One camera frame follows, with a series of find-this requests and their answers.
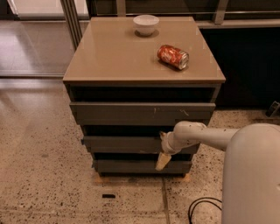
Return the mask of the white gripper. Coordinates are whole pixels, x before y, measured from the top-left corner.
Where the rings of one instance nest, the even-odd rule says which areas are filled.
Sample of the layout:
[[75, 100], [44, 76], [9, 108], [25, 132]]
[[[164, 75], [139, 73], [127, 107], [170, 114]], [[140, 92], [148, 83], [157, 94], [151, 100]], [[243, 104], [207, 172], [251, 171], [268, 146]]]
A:
[[155, 169], [162, 171], [166, 165], [172, 159], [171, 155], [175, 155], [179, 150], [173, 145], [173, 133], [172, 132], [159, 132], [161, 139], [162, 152], [159, 153]]

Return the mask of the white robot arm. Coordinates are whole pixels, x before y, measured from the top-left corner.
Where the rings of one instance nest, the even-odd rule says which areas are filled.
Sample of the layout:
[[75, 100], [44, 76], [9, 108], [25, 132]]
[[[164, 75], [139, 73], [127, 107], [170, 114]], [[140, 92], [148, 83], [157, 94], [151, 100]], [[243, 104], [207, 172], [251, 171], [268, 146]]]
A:
[[184, 148], [204, 144], [225, 152], [222, 224], [280, 224], [280, 126], [254, 123], [240, 129], [178, 122], [160, 133], [156, 169]]

